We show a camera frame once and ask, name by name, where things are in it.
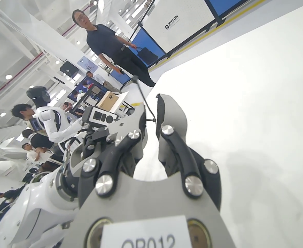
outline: joyson logo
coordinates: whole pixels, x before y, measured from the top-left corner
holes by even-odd
[[[179,20],[178,15],[175,15],[171,21],[165,26],[166,30],[171,29],[172,26],[176,24],[176,22]]]

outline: glasses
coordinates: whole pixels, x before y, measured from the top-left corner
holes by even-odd
[[[84,14],[80,14],[77,18],[77,22],[81,22],[83,20]]]

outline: yellow line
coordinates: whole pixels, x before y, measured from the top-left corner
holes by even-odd
[[[170,58],[160,62],[159,64],[151,67],[150,71],[153,71],[155,69],[157,69],[159,66],[163,65],[164,63],[166,63],[169,59],[173,59],[174,57],[176,57],[177,55],[179,55],[180,53],[182,53],[183,51],[185,51],[186,49],[188,49],[189,47],[191,47],[192,45],[198,43],[200,40],[203,40],[205,37],[211,35],[212,33],[216,32],[218,29],[223,28],[225,26],[227,26],[227,24],[230,24],[231,22],[233,22],[234,20],[236,20],[237,18],[241,17],[242,15],[246,14],[248,11],[252,10],[253,8],[257,7],[258,5],[260,5],[261,3],[263,3],[266,0],[259,0],[256,3],[254,3],[251,6],[248,6],[245,10],[242,10],[241,12],[239,12],[237,15],[233,16],[232,18],[229,18],[228,20],[226,20],[224,22],[223,25],[215,27],[214,29],[210,30],[209,32],[205,33],[203,36],[201,36],[200,38],[194,40],[193,42],[191,42],[190,44],[186,45],[185,47],[183,47],[182,49],[176,51]],[[142,102],[139,103],[133,103],[131,104],[132,106],[139,106]]]

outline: box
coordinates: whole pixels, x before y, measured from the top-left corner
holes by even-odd
[[[105,111],[110,111],[117,100],[118,96],[116,96],[113,92],[108,91],[96,106]]]

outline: briefcase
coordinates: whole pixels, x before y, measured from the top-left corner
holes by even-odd
[[[148,48],[146,47],[138,47],[137,49],[137,56],[144,61],[147,65],[153,64],[157,59],[158,56],[152,53]]]

